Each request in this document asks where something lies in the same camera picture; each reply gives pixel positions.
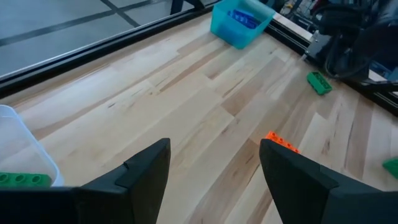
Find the red toy brick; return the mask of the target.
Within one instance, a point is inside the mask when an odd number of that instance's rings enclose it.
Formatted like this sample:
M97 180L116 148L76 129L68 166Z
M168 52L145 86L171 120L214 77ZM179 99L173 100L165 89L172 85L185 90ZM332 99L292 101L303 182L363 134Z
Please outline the red toy brick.
M294 151L298 154L300 154L300 151L294 147L290 142L288 142L287 140L285 140L284 138L280 137L279 135L277 135L275 132L273 131L269 131L266 136L266 139L269 139L273 142L276 142L277 144L286 147L287 149L290 149L291 151Z

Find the clear plastic bin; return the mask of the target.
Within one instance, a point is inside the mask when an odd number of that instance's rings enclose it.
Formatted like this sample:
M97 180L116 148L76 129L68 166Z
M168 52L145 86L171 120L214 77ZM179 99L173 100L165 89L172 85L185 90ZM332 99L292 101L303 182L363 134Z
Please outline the clear plastic bin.
M0 172L47 174L51 187L64 184L54 160L7 105L0 105Z

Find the black frame clamp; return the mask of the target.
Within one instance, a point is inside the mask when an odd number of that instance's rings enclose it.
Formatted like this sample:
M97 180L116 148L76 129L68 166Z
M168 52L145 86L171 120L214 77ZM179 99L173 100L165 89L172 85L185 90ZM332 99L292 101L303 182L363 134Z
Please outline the black frame clamp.
M184 2L191 4L195 10L202 10L205 8L205 5L201 0L172 0L170 14L173 15L179 13L182 10Z

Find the teal plastic bin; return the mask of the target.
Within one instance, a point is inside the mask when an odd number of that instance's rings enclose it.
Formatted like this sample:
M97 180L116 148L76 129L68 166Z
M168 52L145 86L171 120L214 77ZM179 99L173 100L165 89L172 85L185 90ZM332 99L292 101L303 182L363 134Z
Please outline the teal plastic bin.
M241 9L261 21L256 29L248 29L228 11ZM222 0L214 5L211 14L211 32L237 49L243 49L259 37L275 15L275 10L258 0Z

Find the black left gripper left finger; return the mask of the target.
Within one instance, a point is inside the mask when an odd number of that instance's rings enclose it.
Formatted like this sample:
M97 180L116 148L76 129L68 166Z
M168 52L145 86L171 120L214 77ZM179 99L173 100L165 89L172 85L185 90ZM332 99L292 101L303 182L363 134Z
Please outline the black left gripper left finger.
M0 188L0 224L156 224L170 155L162 138L79 187Z

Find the green toy brick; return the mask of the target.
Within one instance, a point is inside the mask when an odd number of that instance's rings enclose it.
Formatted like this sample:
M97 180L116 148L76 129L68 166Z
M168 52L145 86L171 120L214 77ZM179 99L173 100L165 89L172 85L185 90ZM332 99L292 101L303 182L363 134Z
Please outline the green toy brick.
M387 170L393 177L398 179L398 157L385 160L382 163L383 168Z
M325 95L332 91L332 86L320 72L310 72L307 74L307 81L318 95Z
M0 172L0 187L50 187L47 174Z

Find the blue toy brick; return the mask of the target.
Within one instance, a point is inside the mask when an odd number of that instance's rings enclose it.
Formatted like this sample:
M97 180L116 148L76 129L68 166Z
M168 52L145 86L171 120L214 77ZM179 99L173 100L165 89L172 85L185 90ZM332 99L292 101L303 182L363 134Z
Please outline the blue toy brick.
M241 9L233 9L228 11L228 15L237 20L253 19L254 16L250 12L243 11Z
M251 16L241 16L239 22L248 29L256 29L261 24L261 21Z

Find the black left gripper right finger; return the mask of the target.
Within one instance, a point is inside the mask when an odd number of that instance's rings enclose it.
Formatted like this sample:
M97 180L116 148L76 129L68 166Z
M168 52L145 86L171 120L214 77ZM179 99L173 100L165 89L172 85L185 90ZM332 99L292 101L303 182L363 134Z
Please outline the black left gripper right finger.
M329 169L270 139L259 157L283 224L398 224L398 191Z

